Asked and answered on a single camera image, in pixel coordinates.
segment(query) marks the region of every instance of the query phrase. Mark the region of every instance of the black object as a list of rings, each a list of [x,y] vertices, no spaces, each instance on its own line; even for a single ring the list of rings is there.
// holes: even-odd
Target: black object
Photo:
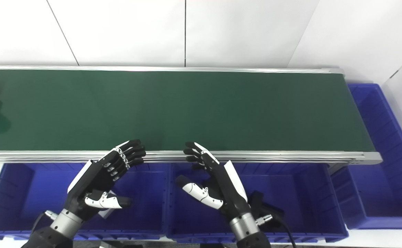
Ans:
[[[264,194],[259,191],[254,191],[250,198],[248,199],[248,204],[251,207],[251,214],[255,219],[265,216],[265,215],[272,215],[273,220],[269,221],[265,224],[265,226],[271,227],[280,227],[282,223],[278,220],[283,220],[284,217],[284,210],[272,206],[270,204],[266,204],[263,202]]]
[[[248,235],[239,240],[236,245],[237,248],[271,248],[267,236],[262,231]]]
[[[34,225],[32,225],[32,229],[31,229],[31,235],[34,233],[35,228],[37,228],[37,224],[39,224],[39,221],[43,218],[43,216],[45,216],[45,212],[42,212],[37,219],[34,222]]]
[[[47,226],[35,231],[29,236],[22,248],[72,248],[73,242]]]
[[[274,226],[274,227],[283,226],[288,234],[291,245],[293,246],[293,248],[296,248],[296,242],[294,241],[294,239],[292,237],[291,231],[290,231],[289,227],[287,226],[287,224],[285,223],[285,221],[283,220],[284,210],[282,210],[278,207],[272,206],[270,204],[264,203],[263,199],[264,199],[264,194],[259,191],[254,191],[251,194],[248,203],[251,206],[251,214],[253,215],[253,217],[255,219],[257,219],[257,218],[265,216],[265,215],[271,215],[273,217],[273,219],[268,221],[268,223],[265,223],[264,225],[268,224],[269,226]],[[249,245],[242,246],[242,248],[251,247]]]

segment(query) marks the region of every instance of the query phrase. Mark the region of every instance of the robotic finger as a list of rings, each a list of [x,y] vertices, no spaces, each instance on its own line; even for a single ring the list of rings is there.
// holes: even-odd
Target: robotic finger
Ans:
[[[209,207],[213,207],[214,209],[220,209],[224,202],[221,199],[215,199],[211,197],[208,193],[208,188],[201,188],[198,184],[192,182],[187,177],[180,175],[175,179],[176,184],[182,188],[185,192],[187,192],[190,196],[200,201],[203,204],[206,204]]]
[[[140,158],[135,158],[132,161],[129,162],[129,168],[135,165],[140,165],[144,163],[144,159],[142,157]],[[113,172],[113,181],[116,182],[118,179],[120,179],[124,174],[128,171],[127,166],[120,166],[116,171]]]
[[[130,207],[132,199],[94,189],[92,193],[86,195],[84,202],[90,207],[119,209]]]

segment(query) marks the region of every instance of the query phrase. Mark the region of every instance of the black robotic finger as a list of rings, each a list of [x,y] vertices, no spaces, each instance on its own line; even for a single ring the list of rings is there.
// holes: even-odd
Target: black robotic finger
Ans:
[[[129,166],[132,167],[132,166],[135,166],[135,165],[140,165],[142,163],[144,163],[144,159],[142,157],[138,157],[138,158],[135,158],[135,159],[131,160],[129,162]]]
[[[121,171],[123,168],[126,168],[126,164],[124,163],[124,160],[122,158],[118,159],[116,163],[111,165],[107,171],[111,176],[117,175],[119,171]]]
[[[120,155],[117,151],[111,151],[106,156],[102,157],[100,161],[103,162],[104,167],[110,167],[113,163],[116,163],[120,158]]]
[[[200,146],[198,143],[195,143],[195,142],[192,142],[192,141],[186,142],[185,146],[187,146],[188,148],[195,149],[198,153],[201,153],[201,151],[203,149],[205,149],[204,147]]]
[[[200,157],[187,156],[187,157],[185,157],[185,160],[187,160],[187,162],[200,163],[201,165],[204,165],[204,161],[202,161],[202,158],[200,158]]]
[[[127,170],[128,168],[126,166],[120,168],[118,171],[116,171],[117,173],[112,176],[112,181],[116,182],[118,179],[124,176],[124,174],[126,174]]]
[[[144,145],[139,145],[139,146],[134,146],[134,147],[130,147],[127,150],[123,151],[124,155],[130,156],[131,154],[133,154],[134,152],[140,152],[140,151],[145,151],[146,147]]]
[[[121,151],[126,151],[130,147],[139,146],[140,144],[141,144],[141,140],[133,139],[133,140],[126,141],[126,142],[118,145],[117,147],[120,148]]]
[[[134,160],[130,161],[128,163],[129,167],[125,166],[123,163],[123,166],[119,166],[116,171],[113,171],[111,173],[112,180],[115,182],[116,180],[120,179],[129,170],[130,167],[140,165],[142,163],[144,163],[144,160],[142,158],[135,158]]]
[[[185,155],[193,155],[201,158],[201,154],[193,148],[185,148],[183,152]]]
[[[200,165],[200,164],[195,164],[195,165],[192,165],[192,169],[193,169],[193,170],[205,169],[205,166],[204,166],[204,165]]]
[[[134,160],[135,158],[144,157],[146,155],[146,151],[138,151],[126,156],[126,159],[129,161]]]

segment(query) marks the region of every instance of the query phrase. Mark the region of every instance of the robotic hand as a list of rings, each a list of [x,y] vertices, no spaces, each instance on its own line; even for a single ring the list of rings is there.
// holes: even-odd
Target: robotic hand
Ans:
[[[130,198],[110,190],[130,167],[143,163],[145,155],[136,139],[116,146],[96,162],[89,160],[69,185],[62,212],[51,214],[51,226],[34,231],[22,248],[72,248],[77,231],[101,209],[129,207]]]
[[[193,198],[209,207],[220,210],[229,223],[238,248],[270,248],[267,236],[260,231],[250,205],[247,203],[242,182],[231,161],[220,165],[218,160],[198,143],[187,142],[184,150],[188,162],[197,162],[193,169],[205,169],[211,178],[209,187],[202,188],[180,175],[176,183]]]

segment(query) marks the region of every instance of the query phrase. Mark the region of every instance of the blue plastic bin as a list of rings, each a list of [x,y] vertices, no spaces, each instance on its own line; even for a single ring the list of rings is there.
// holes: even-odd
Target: blue plastic bin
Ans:
[[[332,176],[349,229],[402,229],[402,131],[379,85],[349,84],[383,162],[351,165]]]
[[[6,164],[0,174],[0,239],[27,239],[37,216],[59,213],[80,163]],[[130,208],[114,210],[85,223],[76,240],[158,239],[164,232],[169,164],[134,166],[113,191],[133,199]],[[48,226],[47,220],[40,227]]]
[[[247,195],[258,190],[264,201],[285,211],[296,242],[335,242],[348,236],[325,164],[235,164]],[[169,181],[167,237],[182,243],[226,243],[234,236],[218,210],[199,203],[173,179],[185,175],[202,183],[209,175],[190,164],[172,164]],[[283,228],[266,232],[270,242],[289,242]]]

